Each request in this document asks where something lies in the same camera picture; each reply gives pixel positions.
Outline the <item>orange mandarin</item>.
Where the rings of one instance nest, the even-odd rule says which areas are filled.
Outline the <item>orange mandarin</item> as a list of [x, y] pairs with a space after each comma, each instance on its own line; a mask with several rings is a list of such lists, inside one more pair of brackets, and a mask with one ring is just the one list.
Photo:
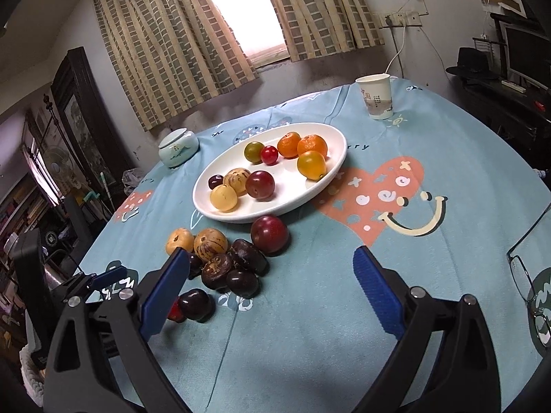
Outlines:
[[323, 155], [323, 157], [325, 158], [328, 155], [328, 145], [321, 136], [317, 134], [310, 134], [304, 136], [297, 143], [298, 155], [302, 155], [303, 153], [309, 151], [319, 152], [319, 154]]
[[277, 143], [279, 154], [285, 159], [295, 159], [298, 157], [298, 145], [300, 143], [300, 134], [296, 131], [290, 131], [281, 137]]

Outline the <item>green yellow round fruit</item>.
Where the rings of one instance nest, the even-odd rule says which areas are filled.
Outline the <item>green yellow round fruit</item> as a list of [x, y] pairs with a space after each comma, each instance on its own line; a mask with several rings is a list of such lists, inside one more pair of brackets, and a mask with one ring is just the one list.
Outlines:
[[261, 142], [249, 142], [244, 149], [244, 157], [252, 164], [261, 163], [261, 151], [264, 149], [264, 144]]

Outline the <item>small red tomato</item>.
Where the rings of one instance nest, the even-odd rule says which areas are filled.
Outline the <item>small red tomato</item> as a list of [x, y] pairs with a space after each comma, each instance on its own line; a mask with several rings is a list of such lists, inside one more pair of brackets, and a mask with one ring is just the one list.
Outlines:
[[261, 150], [261, 162], [265, 165], [275, 165], [279, 158], [279, 152], [275, 146], [264, 146]]

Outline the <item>dark purple plum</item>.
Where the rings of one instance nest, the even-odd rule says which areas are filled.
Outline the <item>dark purple plum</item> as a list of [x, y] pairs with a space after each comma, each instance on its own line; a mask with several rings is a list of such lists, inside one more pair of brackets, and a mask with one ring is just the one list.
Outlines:
[[221, 184], [223, 184], [224, 182], [224, 177], [221, 175], [221, 174], [215, 174], [215, 175], [212, 175], [209, 179], [208, 179], [208, 187], [211, 189], [211, 190], [214, 190], [215, 188], [217, 188], [218, 186], [220, 186]]

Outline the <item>right checkered curtain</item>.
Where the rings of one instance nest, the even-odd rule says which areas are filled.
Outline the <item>right checkered curtain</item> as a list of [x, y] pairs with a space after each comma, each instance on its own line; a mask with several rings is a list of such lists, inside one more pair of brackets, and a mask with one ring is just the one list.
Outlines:
[[270, 1], [294, 62], [384, 44], [365, 0]]

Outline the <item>large orange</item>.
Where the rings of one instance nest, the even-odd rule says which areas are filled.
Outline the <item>large orange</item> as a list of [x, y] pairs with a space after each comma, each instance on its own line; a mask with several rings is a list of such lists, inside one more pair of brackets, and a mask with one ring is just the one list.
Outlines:
[[327, 173], [325, 157], [316, 150], [303, 152], [297, 159], [297, 169], [310, 181], [319, 181]]

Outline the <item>pale orange round fruit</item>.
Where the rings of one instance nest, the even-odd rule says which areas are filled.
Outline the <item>pale orange round fruit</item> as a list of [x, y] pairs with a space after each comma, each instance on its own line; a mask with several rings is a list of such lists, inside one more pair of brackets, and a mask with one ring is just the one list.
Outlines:
[[179, 227], [169, 235], [165, 244], [167, 255], [171, 255], [177, 248], [182, 248], [188, 253], [194, 250], [194, 236], [189, 229]]

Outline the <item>yellow brown pear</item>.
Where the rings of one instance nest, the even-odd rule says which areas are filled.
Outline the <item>yellow brown pear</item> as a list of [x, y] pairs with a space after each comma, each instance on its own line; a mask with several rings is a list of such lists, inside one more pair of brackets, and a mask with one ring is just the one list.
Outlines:
[[243, 196], [247, 193], [246, 183], [250, 171], [245, 168], [235, 168], [231, 171], [228, 171], [223, 177], [223, 184], [227, 187], [232, 188], [238, 197]]

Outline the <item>tan round pear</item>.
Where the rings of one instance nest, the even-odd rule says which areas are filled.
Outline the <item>tan round pear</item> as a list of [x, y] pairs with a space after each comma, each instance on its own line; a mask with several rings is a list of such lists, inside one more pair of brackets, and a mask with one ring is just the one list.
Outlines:
[[217, 210], [223, 213], [233, 210], [238, 204], [238, 196], [235, 190], [225, 184], [216, 186], [211, 191], [209, 200]]

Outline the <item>dark plum near gripper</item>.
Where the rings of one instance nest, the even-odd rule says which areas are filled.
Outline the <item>dark plum near gripper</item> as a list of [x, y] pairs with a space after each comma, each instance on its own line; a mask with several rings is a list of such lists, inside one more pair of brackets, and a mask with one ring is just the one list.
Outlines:
[[207, 321], [215, 311], [215, 303], [208, 293], [199, 288], [180, 295], [177, 299], [182, 314], [186, 319], [195, 322]]

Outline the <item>wall power strip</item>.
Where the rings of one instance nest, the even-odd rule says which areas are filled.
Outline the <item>wall power strip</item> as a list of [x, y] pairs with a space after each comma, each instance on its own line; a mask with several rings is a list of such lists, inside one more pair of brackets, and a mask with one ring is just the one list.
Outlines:
[[421, 27], [422, 22], [417, 11], [409, 10], [378, 15], [381, 28]]

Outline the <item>eyeglasses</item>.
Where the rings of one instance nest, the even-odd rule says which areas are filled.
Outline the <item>eyeglasses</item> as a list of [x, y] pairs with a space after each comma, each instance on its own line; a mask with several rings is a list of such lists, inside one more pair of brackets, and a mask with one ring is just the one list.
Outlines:
[[536, 351], [550, 350], [550, 204], [506, 252]]

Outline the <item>large red plum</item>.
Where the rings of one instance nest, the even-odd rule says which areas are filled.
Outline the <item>large red plum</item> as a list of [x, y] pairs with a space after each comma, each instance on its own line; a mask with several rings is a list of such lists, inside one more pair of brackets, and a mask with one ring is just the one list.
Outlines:
[[246, 181], [246, 191], [255, 200], [267, 200], [276, 191], [274, 177], [266, 171], [252, 172]]

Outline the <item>dark shiny plum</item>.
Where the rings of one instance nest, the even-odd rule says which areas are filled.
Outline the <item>dark shiny plum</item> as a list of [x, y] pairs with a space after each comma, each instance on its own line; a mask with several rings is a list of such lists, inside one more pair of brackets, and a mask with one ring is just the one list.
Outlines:
[[226, 278], [228, 288], [237, 296], [252, 298], [260, 289], [260, 282], [253, 273], [245, 271], [230, 271]]

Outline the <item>blue patterned tablecloth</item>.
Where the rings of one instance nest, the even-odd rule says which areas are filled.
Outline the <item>blue patterned tablecloth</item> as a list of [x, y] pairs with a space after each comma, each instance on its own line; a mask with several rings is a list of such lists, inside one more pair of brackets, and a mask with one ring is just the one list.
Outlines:
[[520, 393], [541, 358], [506, 252], [550, 202], [530, 165], [492, 130], [439, 95], [392, 84], [395, 116], [369, 117], [354, 85], [266, 108], [201, 133], [200, 150], [170, 170], [156, 165], [82, 261], [118, 260], [144, 275], [164, 264], [179, 227], [213, 226], [193, 186], [220, 153], [253, 133], [301, 122], [347, 140], [341, 172], [284, 216], [290, 245], [270, 260], [252, 300], [216, 295], [200, 324], [167, 322], [150, 347], [195, 412], [349, 412], [395, 346], [353, 273], [368, 246], [407, 284], [456, 300], [475, 295], [497, 355], [501, 401]]

